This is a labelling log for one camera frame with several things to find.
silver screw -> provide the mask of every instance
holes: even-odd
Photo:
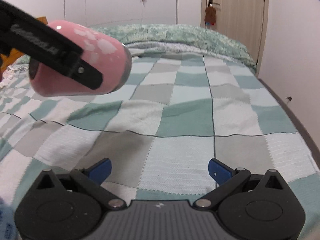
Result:
[[[211,205],[211,201],[210,201],[209,199],[205,199],[205,198],[203,198],[203,199],[198,199],[198,200],[196,201],[196,205],[197,205],[198,207],[209,207],[209,206]]]
[[[79,74],[82,74],[83,72],[84,72],[84,68],[83,67],[78,68],[78,73]]]
[[[111,199],[108,202],[108,205],[113,208],[122,207],[124,205],[124,201],[121,199]]]

green blanket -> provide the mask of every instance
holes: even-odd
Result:
[[[182,43],[200,49],[238,59],[250,70],[256,72],[256,64],[247,48],[239,41],[232,40],[216,31],[189,25],[121,25],[96,27],[94,30],[109,35],[124,44],[141,41]]]

yellow wooden headboard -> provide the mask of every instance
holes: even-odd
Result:
[[[40,22],[42,22],[44,24],[48,24],[47,18],[44,16],[37,18],[37,20],[39,20]],[[18,58],[20,58],[23,55],[24,55],[24,53],[22,53],[21,51],[18,51],[17,49],[12,49],[10,51],[9,57],[7,57],[3,54],[0,54],[0,57],[2,59],[2,65],[0,67],[0,74],[2,74],[7,69],[8,66],[13,64]]]

pink bottle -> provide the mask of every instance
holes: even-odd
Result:
[[[29,76],[35,92],[44,97],[101,95],[118,90],[127,81],[132,61],[124,44],[103,33],[67,21],[53,21],[48,26],[80,46],[84,50],[81,59],[100,71],[103,81],[99,88],[92,90],[43,63],[31,60]]]

bedspread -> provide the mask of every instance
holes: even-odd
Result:
[[[132,199],[189,199],[213,190],[208,162],[279,170],[307,213],[320,217],[320,178],[283,109],[245,65],[196,53],[130,48],[116,92],[44,98],[25,71],[0,92],[0,192],[17,207],[43,169],[66,173],[102,158],[102,186]]]

